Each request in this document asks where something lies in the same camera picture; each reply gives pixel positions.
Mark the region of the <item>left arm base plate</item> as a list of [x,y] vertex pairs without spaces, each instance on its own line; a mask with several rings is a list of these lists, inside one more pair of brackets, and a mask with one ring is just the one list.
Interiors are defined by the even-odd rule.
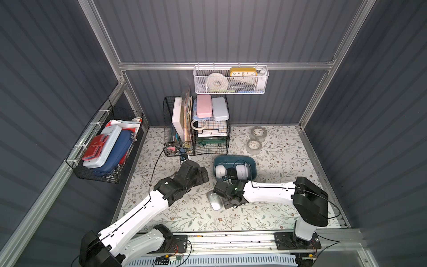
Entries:
[[164,243],[157,252],[167,254],[186,253],[188,245],[188,235],[173,235],[165,238]]

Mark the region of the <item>silver mouse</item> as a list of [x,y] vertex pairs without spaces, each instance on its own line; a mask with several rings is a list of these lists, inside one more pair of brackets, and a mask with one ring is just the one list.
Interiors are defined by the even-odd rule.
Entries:
[[223,208],[224,205],[223,205],[222,199],[218,195],[216,195],[212,190],[208,191],[206,196],[214,211],[218,211]]

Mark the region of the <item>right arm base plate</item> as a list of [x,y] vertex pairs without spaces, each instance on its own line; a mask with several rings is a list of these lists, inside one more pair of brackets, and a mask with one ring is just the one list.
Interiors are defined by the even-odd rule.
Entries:
[[274,241],[278,250],[318,250],[321,249],[320,239],[317,233],[313,233],[312,238],[307,241],[298,238],[291,232],[274,233]]

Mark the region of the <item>white rounded mouse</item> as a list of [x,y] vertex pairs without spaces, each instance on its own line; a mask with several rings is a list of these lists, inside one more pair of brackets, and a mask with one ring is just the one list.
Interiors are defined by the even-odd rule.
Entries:
[[223,165],[217,165],[215,167],[215,177],[219,180],[223,180],[227,175],[227,169]]

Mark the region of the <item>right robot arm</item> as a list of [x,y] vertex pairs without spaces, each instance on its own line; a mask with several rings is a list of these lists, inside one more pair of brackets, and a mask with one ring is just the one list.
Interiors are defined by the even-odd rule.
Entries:
[[329,196],[305,177],[284,184],[252,180],[236,180],[232,184],[218,181],[213,193],[223,199],[226,209],[255,202],[293,206],[300,215],[295,223],[294,237],[306,242],[312,241],[317,228],[328,225]]

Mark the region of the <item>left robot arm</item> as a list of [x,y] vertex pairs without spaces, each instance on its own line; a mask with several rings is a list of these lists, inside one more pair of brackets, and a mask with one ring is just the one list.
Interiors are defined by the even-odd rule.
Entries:
[[164,225],[148,233],[137,233],[155,216],[182,199],[193,187],[209,182],[205,167],[185,160],[177,172],[153,186],[135,208],[98,233],[89,231],[81,241],[77,257],[82,267],[123,267],[148,253],[172,249],[173,233]]

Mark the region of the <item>teal storage box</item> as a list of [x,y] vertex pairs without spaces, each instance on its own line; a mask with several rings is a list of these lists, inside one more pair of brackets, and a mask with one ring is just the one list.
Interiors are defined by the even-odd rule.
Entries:
[[215,176],[215,167],[217,165],[223,165],[227,169],[227,175],[230,177],[231,180],[238,180],[237,174],[236,174],[236,165],[248,163],[251,167],[251,174],[252,178],[251,180],[254,181],[257,177],[257,169],[256,169],[256,162],[253,158],[249,156],[242,156],[242,155],[220,155],[214,159],[214,176]]

